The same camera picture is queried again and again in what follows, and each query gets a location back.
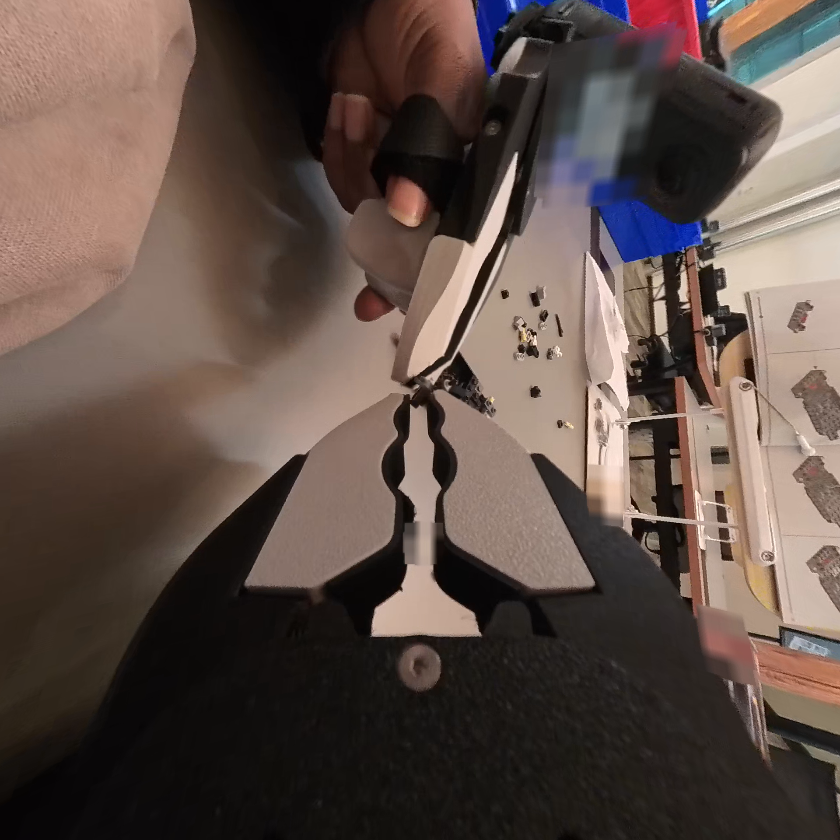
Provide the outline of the black toy brick car chassis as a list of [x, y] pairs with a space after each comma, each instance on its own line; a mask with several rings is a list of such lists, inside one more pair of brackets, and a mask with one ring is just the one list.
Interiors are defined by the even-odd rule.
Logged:
[[446, 364], [433, 366], [429, 373], [434, 404], [446, 408], [450, 403], [462, 403], [484, 417], [496, 417], [495, 398], [487, 395], [480, 380], [462, 353]]

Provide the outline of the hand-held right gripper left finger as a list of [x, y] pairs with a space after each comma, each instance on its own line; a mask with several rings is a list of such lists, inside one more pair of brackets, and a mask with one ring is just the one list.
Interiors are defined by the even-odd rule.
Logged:
[[403, 447], [410, 399], [393, 393], [308, 452], [245, 579], [247, 592], [340, 604], [370, 635], [406, 574]]

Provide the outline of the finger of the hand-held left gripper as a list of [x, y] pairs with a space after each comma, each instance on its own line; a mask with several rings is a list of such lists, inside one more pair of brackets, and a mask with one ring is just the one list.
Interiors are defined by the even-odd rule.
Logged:
[[496, 281], [498, 271], [509, 249], [509, 235], [503, 231], [511, 194], [516, 183], [519, 153], [514, 153], [511, 162], [500, 182], [497, 194], [490, 205], [486, 221], [473, 246], [476, 248], [474, 268], [475, 281], [469, 299], [455, 327], [455, 335], [448, 347], [444, 364], [449, 362], [460, 350], [483, 308], [490, 289]]
[[475, 281], [475, 253], [476, 248], [463, 240], [433, 238], [403, 322], [393, 382], [407, 385], [443, 367]]

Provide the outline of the person's taupe sweatshirt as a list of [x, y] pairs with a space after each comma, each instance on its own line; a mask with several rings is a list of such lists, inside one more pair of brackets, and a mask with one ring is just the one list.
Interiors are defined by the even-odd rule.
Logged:
[[1, 2], [1, 351], [131, 273], [196, 36], [186, 1]]

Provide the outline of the person's left hand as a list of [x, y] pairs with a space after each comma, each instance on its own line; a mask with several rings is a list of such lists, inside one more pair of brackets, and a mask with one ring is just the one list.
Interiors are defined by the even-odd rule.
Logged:
[[370, 2], [332, 42], [325, 72], [322, 165], [349, 214], [381, 195], [371, 163], [407, 98], [435, 99], [462, 144], [480, 126], [487, 74], [471, 2]]

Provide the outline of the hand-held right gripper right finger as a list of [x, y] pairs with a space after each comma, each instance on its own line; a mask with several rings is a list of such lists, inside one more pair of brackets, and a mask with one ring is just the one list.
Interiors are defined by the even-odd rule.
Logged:
[[434, 579], [476, 620], [516, 635], [551, 634], [542, 599], [597, 592], [596, 579], [532, 455], [446, 392], [428, 397], [439, 490]]

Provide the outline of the open instruction booklet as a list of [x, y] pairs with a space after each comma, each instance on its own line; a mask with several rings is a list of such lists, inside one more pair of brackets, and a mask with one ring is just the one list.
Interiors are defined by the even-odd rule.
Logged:
[[838, 634], [839, 281], [747, 302], [781, 614]]

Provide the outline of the blue storage bin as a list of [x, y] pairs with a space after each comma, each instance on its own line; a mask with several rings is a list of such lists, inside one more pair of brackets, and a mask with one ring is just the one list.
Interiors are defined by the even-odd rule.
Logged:
[[[528, 5], [530, 1], [474, 2], [482, 55], [488, 69], [498, 29], [510, 16]], [[590, 1], [590, 5], [631, 25], [627, 1]], [[707, 20], [707, 3], [696, 2], [696, 11], [698, 21], [704, 23]], [[626, 263], [675, 253], [701, 241], [698, 223], [669, 222], [640, 202], [601, 206], [599, 212], [619, 255]]]

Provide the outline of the white printed paper bag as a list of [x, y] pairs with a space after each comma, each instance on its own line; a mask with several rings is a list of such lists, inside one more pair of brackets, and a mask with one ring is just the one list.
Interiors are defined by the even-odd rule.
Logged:
[[629, 394], [629, 339], [617, 300], [590, 252], [584, 258], [584, 355], [593, 385], [607, 385], [623, 408]]

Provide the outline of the person's left forearm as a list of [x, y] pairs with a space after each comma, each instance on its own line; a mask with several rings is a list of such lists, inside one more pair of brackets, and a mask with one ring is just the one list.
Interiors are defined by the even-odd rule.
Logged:
[[329, 64], [341, 38], [366, 12], [366, 1], [276, 2], [276, 49], [283, 81], [297, 107], [303, 139], [316, 161], [331, 100]]

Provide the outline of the brown background table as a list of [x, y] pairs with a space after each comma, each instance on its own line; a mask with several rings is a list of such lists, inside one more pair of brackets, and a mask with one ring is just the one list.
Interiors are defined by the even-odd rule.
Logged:
[[[675, 398], [678, 413], [679, 467], [681, 473], [689, 562], [689, 595], [693, 613], [699, 606], [715, 606], [726, 610], [726, 586], [721, 558], [706, 549], [705, 526], [718, 531], [719, 520], [715, 502], [715, 488], [711, 472], [711, 445], [700, 433], [708, 430], [711, 419], [723, 419], [725, 411], [713, 375], [713, 362], [707, 346], [706, 321], [702, 314], [698, 274], [697, 247], [685, 248], [675, 268], [665, 273], [686, 281], [689, 308], [691, 349], [695, 355], [696, 378], [700, 399], [696, 398], [690, 381], [675, 379]], [[838, 664], [808, 654], [797, 654], [783, 647], [759, 642], [759, 676], [765, 686], [783, 690], [798, 697], [838, 706]]]

